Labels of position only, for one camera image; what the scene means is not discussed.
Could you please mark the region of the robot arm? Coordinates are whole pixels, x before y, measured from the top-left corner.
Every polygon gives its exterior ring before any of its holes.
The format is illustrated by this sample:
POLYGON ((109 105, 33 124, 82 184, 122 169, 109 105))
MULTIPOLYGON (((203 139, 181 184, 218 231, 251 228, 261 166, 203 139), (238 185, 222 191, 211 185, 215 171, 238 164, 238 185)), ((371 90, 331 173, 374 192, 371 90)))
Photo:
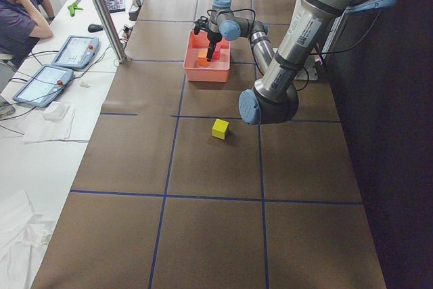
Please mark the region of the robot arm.
POLYGON ((247 38, 263 77, 240 95, 238 107, 249 125, 284 123, 298 109, 293 80, 303 69, 318 39, 330 22, 344 13, 377 12, 396 0, 296 0, 288 31, 278 49, 273 49, 264 23, 235 16, 231 0, 213 0, 207 17, 196 20, 194 32, 206 32, 210 60, 218 42, 247 38))

